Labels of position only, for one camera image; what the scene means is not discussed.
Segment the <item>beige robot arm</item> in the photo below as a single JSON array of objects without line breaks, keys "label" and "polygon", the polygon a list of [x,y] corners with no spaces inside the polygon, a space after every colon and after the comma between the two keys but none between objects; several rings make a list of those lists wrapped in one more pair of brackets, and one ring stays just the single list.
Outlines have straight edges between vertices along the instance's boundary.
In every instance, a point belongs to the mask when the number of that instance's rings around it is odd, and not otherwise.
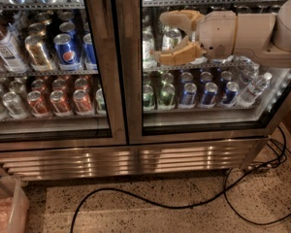
[{"label": "beige robot arm", "polygon": [[264,66],[291,67],[291,0],[277,14],[236,14],[180,10],[163,13],[160,21],[185,32],[172,50],[156,51],[162,65],[179,66],[205,56],[209,60],[244,56]]}]

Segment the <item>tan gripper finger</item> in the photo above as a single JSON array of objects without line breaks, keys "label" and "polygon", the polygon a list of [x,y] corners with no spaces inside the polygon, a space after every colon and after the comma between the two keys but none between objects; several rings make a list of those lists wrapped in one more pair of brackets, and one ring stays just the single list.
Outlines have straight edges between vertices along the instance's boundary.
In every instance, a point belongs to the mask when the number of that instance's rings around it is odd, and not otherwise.
[{"label": "tan gripper finger", "polygon": [[152,50],[150,53],[154,60],[161,65],[179,66],[194,61],[196,58],[206,53],[206,51],[200,42],[192,42],[189,40],[189,37],[186,36],[172,50]]},{"label": "tan gripper finger", "polygon": [[180,10],[169,11],[160,15],[160,21],[170,27],[179,28],[185,33],[192,33],[196,30],[199,20],[204,17],[199,11]]}]

